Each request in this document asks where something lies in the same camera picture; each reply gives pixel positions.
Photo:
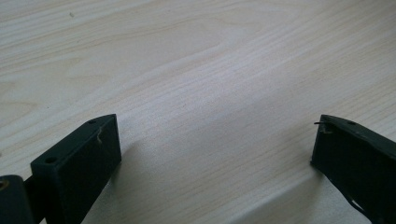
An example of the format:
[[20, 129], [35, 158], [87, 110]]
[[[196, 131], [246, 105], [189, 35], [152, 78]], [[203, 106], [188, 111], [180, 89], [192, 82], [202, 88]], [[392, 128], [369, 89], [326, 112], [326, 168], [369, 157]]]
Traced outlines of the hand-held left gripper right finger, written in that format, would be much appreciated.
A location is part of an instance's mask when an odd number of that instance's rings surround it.
[[311, 165], [372, 224], [396, 224], [396, 143], [330, 115], [317, 125]]

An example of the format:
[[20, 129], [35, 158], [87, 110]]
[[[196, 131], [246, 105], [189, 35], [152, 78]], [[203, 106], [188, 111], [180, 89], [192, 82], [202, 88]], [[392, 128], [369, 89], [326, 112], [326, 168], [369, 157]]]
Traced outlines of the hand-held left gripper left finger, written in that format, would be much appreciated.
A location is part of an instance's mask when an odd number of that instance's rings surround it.
[[80, 224], [121, 162], [117, 116], [91, 119], [31, 162], [36, 221]]

